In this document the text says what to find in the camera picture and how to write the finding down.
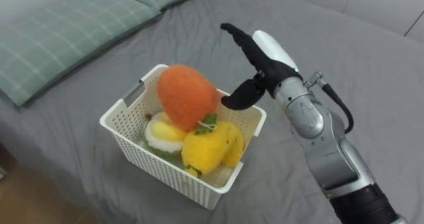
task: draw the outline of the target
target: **gray bed sheet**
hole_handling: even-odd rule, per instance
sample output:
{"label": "gray bed sheet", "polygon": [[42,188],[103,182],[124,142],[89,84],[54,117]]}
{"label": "gray bed sheet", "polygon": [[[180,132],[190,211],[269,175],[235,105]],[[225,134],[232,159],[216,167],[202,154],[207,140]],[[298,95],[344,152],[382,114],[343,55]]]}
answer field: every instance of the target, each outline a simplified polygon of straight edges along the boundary
{"label": "gray bed sheet", "polygon": [[424,223],[424,46],[298,0],[189,0],[168,9],[30,107],[2,97],[0,142],[106,223],[339,223],[268,95],[258,104],[268,113],[264,128],[214,211],[127,162],[99,125],[157,64],[189,64],[225,91],[252,77],[241,50],[219,29],[223,22],[270,33],[304,76],[322,71],[355,117],[348,139],[396,211]]}

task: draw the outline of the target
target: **basket handle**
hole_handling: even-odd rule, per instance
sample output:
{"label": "basket handle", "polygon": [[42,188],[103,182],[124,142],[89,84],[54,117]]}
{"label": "basket handle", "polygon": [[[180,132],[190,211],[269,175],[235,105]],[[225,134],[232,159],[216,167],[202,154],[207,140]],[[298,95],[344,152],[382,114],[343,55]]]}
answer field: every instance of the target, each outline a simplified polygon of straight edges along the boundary
{"label": "basket handle", "polygon": [[141,94],[143,94],[145,90],[144,82],[140,79],[138,83],[122,97],[127,108],[130,107],[134,101],[139,98]]}

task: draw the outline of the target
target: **yellow plush toy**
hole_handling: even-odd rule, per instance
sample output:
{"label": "yellow plush toy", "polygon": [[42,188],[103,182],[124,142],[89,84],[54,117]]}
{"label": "yellow plush toy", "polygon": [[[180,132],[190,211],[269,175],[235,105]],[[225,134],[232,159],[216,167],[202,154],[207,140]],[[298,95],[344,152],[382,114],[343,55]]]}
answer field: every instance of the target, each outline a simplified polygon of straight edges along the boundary
{"label": "yellow plush toy", "polygon": [[194,130],[184,139],[182,158],[185,170],[198,178],[214,171],[221,163],[234,168],[243,154],[243,136],[239,128],[226,121],[215,123],[209,127],[211,132]]}
{"label": "yellow plush toy", "polygon": [[180,154],[186,135],[185,131],[173,124],[165,112],[153,116],[144,130],[149,149],[164,158]]}

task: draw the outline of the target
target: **white wall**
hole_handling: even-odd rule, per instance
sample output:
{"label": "white wall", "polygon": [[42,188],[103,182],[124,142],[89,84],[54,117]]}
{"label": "white wall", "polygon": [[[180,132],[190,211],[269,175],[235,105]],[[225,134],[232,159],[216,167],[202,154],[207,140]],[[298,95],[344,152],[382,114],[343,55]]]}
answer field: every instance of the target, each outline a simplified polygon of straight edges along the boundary
{"label": "white wall", "polygon": [[362,19],[404,36],[420,40],[422,20],[411,28],[424,11],[424,0],[304,0]]}

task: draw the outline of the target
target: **black cable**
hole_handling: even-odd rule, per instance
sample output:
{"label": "black cable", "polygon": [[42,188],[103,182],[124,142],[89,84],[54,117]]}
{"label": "black cable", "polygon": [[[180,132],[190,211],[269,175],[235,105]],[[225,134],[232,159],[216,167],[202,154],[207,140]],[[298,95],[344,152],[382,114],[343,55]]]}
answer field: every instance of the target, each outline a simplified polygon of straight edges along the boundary
{"label": "black cable", "polygon": [[345,134],[349,133],[353,129],[353,116],[349,111],[349,108],[343,103],[342,99],[337,95],[337,93],[332,89],[329,84],[325,84],[322,87],[322,90],[343,110],[347,116],[348,127],[344,130]]}

